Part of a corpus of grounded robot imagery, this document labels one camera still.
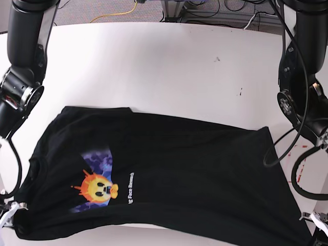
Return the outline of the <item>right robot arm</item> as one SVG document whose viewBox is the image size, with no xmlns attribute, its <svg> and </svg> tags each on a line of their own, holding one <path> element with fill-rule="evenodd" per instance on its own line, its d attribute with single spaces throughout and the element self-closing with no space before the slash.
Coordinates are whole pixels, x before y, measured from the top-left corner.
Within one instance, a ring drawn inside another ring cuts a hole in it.
<svg viewBox="0 0 328 246">
<path fill-rule="evenodd" d="M 7 32 L 7 55 L 11 66 L 1 79 L 1 138 L 6 140 L 18 164 L 17 182 L 1 194 L 1 227 L 11 226 L 14 214 L 25 210 L 14 197 L 22 182 L 22 162 L 12 136 L 29 117 L 43 92 L 47 47 L 59 1 L 12 1 Z"/>
</svg>

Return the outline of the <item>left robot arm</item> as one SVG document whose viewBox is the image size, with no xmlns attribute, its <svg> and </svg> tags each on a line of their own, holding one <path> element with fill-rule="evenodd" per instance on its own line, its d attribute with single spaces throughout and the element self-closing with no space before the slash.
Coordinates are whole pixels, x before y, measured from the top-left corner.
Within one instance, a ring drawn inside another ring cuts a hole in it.
<svg viewBox="0 0 328 246">
<path fill-rule="evenodd" d="M 287 150 L 268 162 L 270 149 L 263 159 L 265 167 L 280 163 L 299 137 L 314 146 L 301 154 L 292 167 L 291 183 L 304 198 L 327 201 L 327 194 L 303 189 L 296 180 L 300 164 L 320 150 L 327 150 L 327 97 L 316 78 L 321 70 L 327 47 L 327 1 L 270 1 L 283 27 L 283 51 L 278 70 L 279 107 L 297 132 Z"/>
</svg>

